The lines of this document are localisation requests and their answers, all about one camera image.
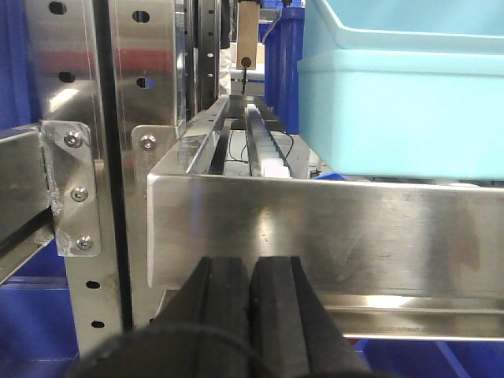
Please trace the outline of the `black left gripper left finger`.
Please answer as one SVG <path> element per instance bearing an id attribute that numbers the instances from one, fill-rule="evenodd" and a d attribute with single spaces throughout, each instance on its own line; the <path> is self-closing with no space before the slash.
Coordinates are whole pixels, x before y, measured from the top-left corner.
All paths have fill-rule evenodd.
<path id="1" fill-rule="evenodd" d="M 152 325 L 185 324 L 186 330 L 154 340 L 151 377 L 247 377 L 250 363 L 209 326 L 249 343 L 249 280 L 239 258 L 202 258 Z"/>

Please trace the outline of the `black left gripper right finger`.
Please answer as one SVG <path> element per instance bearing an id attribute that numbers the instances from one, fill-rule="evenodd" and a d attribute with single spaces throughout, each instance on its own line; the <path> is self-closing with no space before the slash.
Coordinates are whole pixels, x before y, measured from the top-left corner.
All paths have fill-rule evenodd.
<path id="1" fill-rule="evenodd" d="M 275 377 L 369 377 L 298 257 L 259 258 L 250 283 L 251 341 Z"/>

